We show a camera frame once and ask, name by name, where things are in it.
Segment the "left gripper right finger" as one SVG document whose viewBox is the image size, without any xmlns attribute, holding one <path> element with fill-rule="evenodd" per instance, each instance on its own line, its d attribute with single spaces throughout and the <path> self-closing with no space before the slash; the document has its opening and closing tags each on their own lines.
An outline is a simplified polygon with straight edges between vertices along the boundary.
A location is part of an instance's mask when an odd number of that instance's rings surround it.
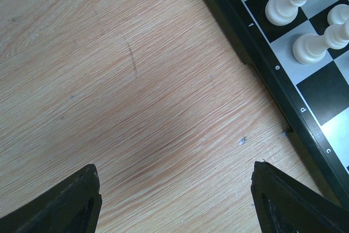
<svg viewBox="0 0 349 233">
<path fill-rule="evenodd" d="M 268 162 L 255 162 L 251 194 L 262 232 L 348 232 L 348 210 Z"/>
</svg>

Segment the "black white chess board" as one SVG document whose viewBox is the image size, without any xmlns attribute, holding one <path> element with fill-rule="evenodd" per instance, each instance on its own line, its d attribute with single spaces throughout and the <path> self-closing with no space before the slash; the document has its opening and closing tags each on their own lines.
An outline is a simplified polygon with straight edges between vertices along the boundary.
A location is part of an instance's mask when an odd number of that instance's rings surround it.
<svg viewBox="0 0 349 233">
<path fill-rule="evenodd" d="M 292 46 L 348 19 L 348 0 L 308 0 L 288 25 L 271 24 L 268 0 L 204 0 L 243 63 L 251 64 L 291 127 L 294 143 L 348 206 L 348 45 L 315 64 L 299 63 Z"/>
</svg>

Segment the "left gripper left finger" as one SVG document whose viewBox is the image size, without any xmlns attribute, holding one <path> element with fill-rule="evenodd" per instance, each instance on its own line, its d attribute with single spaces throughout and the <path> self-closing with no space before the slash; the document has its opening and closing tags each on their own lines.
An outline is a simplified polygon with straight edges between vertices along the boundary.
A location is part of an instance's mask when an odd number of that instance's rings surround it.
<svg viewBox="0 0 349 233">
<path fill-rule="evenodd" d="M 99 176 L 87 164 L 1 218 L 1 232 L 95 232 L 101 210 Z"/>
</svg>

